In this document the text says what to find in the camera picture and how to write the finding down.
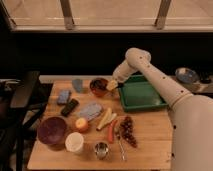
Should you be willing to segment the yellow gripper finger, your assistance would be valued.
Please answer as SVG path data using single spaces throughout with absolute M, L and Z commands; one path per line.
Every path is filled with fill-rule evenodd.
M 118 82 L 116 80 L 111 80 L 111 81 L 108 82 L 106 89 L 108 91 L 113 91 L 117 87 L 118 87 Z

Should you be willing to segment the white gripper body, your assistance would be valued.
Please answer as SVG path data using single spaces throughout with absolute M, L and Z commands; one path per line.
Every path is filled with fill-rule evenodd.
M 129 63 L 124 60 L 113 72 L 112 77 L 118 83 L 124 83 L 132 74 L 136 73 L 137 70 L 129 65 Z

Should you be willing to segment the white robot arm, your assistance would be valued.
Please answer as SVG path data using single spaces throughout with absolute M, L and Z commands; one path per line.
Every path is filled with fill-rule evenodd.
M 213 171 L 213 99 L 194 95 L 151 63 L 151 54 L 129 48 L 112 78 L 124 83 L 141 72 L 172 111 L 171 171 Z

